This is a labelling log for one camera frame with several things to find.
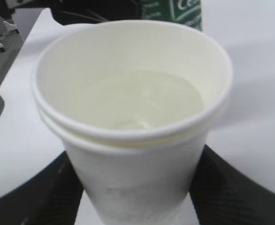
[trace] green package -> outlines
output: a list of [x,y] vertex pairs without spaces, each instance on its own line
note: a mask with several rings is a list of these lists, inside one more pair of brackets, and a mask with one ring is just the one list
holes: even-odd
[[142,18],[185,24],[202,30],[200,0],[140,0]]

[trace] white surface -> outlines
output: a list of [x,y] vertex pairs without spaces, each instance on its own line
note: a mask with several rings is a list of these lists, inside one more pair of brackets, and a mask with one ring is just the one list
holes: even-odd
[[[235,66],[232,103],[207,143],[244,174],[275,192],[275,0],[202,0],[204,30]],[[29,74],[40,51],[63,33],[43,11],[1,89],[0,196],[41,171],[63,151],[40,122]],[[77,224],[86,224],[82,201]]]

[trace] liquid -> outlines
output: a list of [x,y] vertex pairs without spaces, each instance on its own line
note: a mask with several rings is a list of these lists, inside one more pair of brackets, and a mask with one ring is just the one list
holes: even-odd
[[203,110],[187,80],[154,71],[116,71],[74,90],[72,117],[111,129],[149,129],[184,120]]

